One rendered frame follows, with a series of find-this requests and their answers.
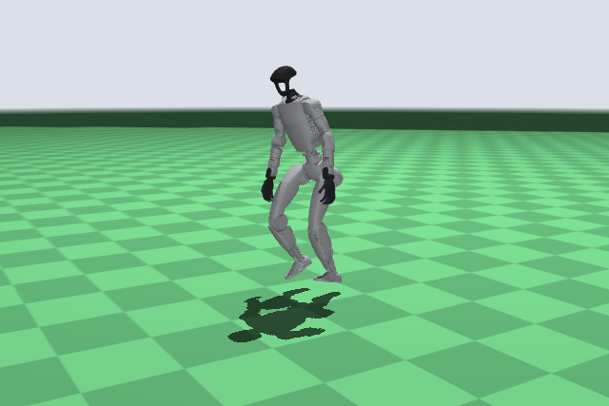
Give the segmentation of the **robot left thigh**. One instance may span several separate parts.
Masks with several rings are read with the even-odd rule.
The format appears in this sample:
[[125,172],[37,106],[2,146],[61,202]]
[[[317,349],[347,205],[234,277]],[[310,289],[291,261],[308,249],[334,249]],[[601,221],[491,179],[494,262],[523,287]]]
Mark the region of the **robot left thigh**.
[[[333,182],[336,186],[339,186],[344,179],[343,174],[341,173],[340,170],[338,170],[336,167],[334,167],[334,179]],[[307,228],[307,233],[312,235],[314,237],[314,239],[316,238],[315,235],[315,231],[318,229],[318,227],[322,224],[324,224],[322,222],[324,214],[329,206],[329,204],[323,204],[325,202],[325,200],[323,202],[320,202],[320,200],[323,199],[324,197],[324,193],[325,190],[323,189],[323,191],[321,193],[319,193],[319,190],[322,188],[322,186],[324,185],[324,179],[323,179],[323,174],[321,172],[315,187],[313,189],[313,193],[312,193],[312,197],[311,197],[311,201],[310,201],[310,207],[309,207],[309,216],[308,216],[308,228]]]

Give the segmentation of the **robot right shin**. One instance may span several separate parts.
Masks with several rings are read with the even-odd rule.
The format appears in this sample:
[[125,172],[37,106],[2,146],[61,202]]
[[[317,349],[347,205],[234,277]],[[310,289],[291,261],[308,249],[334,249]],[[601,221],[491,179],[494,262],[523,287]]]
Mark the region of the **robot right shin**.
[[[284,250],[286,250],[294,261],[302,262],[302,259],[304,260],[304,257],[297,246],[296,239],[290,225],[287,225],[286,228],[283,228],[282,230],[275,230],[271,226],[268,228],[277,242]],[[295,260],[295,258],[297,260]]]

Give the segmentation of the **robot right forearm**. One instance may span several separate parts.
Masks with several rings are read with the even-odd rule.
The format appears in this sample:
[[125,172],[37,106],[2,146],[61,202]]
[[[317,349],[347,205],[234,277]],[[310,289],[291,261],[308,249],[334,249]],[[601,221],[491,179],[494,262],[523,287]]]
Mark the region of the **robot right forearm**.
[[280,158],[281,158],[281,154],[282,154],[283,150],[271,143],[270,151],[271,151],[271,154],[270,154],[269,161],[268,161],[268,168],[271,168],[270,176],[275,177],[278,173],[278,167],[280,164]]

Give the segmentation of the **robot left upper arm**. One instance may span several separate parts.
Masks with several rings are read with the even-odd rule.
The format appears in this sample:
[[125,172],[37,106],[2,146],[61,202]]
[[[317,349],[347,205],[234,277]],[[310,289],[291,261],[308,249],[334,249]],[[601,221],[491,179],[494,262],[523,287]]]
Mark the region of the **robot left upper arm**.
[[306,99],[302,101],[302,105],[304,112],[311,117],[315,126],[321,131],[318,142],[320,145],[324,145],[324,133],[330,132],[332,134],[332,132],[324,116],[321,103],[316,99]]

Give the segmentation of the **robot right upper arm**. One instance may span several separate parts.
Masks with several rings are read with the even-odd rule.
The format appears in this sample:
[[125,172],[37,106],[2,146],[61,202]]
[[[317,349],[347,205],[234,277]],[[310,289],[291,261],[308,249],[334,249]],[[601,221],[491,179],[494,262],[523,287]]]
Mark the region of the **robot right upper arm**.
[[275,146],[283,147],[286,144],[285,128],[282,124],[282,121],[281,121],[281,118],[280,118],[280,115],[278,112],[278,105],[273,106],[271,109],[271,113],[273,116],[274,129],[276,132],[276,134],[272,137],[271,143]]

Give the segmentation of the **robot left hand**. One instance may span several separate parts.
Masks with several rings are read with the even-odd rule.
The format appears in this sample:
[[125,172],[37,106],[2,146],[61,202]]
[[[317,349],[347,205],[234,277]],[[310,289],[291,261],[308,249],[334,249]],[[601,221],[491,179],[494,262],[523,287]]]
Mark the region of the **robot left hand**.
[[335,201],[335,184],[333,182],[334,175],[328,174],[327,167],[324,167],[323,169],[323,179],[324,185],[319,190],[319,193],[321,193],[323,189],[325,190],[325,193],[323,199],[320,200],[320,202],[323,202],[326,199],[323,204],[331,204]]

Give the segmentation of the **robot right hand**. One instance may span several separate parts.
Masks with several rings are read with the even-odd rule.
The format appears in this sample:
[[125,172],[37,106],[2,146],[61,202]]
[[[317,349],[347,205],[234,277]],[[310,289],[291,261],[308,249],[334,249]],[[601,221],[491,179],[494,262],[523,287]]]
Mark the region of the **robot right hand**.
[[[262,186],[262,194],[263,194],[263,198],[265,199],[265,201],[273,201],[273,179],[276,179],[275,177],[271,177],[271,168],[268,168],[266,171],[265,176],[267,177],[267,179],[264,181],[264,184]],[[272,200],[271,200],[271,198]]]

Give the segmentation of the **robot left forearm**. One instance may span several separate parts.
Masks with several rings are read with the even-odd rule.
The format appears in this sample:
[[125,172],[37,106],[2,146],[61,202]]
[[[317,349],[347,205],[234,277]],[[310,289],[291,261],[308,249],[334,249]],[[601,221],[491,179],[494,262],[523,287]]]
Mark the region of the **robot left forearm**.
[[[322,147],[323,152],[323,169],[324,167],[328,168],[328,174],[334,175],[334,151],[335,151],[335,142],[333,135],[330,132],[324,133],[324,146]],[[323,171],[322,171],[323,174]]]

